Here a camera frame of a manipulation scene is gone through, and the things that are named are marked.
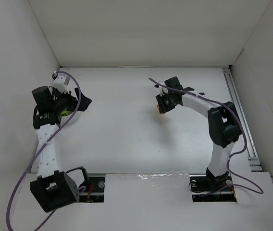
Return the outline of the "yellow lego brick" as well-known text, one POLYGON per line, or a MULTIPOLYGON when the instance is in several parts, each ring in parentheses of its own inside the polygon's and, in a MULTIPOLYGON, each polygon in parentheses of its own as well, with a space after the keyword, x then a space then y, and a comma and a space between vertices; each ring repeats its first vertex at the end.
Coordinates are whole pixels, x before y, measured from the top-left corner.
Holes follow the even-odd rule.
POLYGON ((165 115, 166 114, 162 109, 160 109, 160 105, 159 104, 157 104, 156 107, 157 107, 160 115, 165 115))

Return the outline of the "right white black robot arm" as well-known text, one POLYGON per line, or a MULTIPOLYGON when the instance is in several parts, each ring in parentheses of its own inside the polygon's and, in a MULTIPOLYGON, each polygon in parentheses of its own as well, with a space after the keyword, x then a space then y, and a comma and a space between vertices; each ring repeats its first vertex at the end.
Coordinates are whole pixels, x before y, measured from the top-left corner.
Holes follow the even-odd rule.
POLYGON ((214 192, 230 180, 227 161, 242 130, 236 107, 232 102, 223 104, 209 100, 191 87, 184 88, 178 77, 156 82, 156 96, 160 114, 180 105, 194 110, 208 120, 209 136, 213 142, 211 161, 204 176, 190 176, 190 189, 194 193, 214 192))

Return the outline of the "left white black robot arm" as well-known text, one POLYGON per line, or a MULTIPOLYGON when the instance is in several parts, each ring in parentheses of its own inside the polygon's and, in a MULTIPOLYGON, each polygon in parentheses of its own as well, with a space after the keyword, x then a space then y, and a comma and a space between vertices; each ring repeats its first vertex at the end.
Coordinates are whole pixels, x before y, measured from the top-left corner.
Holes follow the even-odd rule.
POLYGON ((56 87, 39 87, 32 90, 36 102, 33 127, 40 148, 37 179, 30 182, 30 191, 41 208, 51 212, 79 202, 80 192, 76 182, 64 171, 60 162, 59 143, 55 136, 63 129, 62 112, 69 109, 72 116, 84 112, 92 100, 75 88, 76 96, 70 91, 60 92, 56 87))

